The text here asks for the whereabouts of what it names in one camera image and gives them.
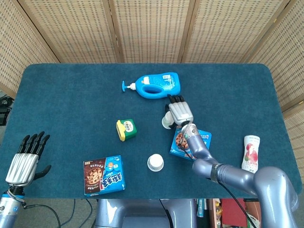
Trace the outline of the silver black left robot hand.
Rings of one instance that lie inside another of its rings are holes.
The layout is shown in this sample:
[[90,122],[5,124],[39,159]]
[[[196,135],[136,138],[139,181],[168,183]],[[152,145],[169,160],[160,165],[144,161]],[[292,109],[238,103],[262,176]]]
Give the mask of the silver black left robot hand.
[[47,165],[41,172],[36,172],[38,162],[42,156],[50,135],[42,131],[32,136],[26,135],[14,155],[5,181],[12,187],[26,187],[37,179],[48,174],[51,165]]

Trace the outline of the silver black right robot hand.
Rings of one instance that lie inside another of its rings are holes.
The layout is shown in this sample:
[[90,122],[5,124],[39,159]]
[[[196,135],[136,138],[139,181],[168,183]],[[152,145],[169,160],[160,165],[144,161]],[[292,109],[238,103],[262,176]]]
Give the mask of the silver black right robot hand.
[[174,123],[177,126],[184,126],[192,123],[194,120],[192,111],[188,103],[181,95],[167,95],[170,103],[166,105],[171,113]]

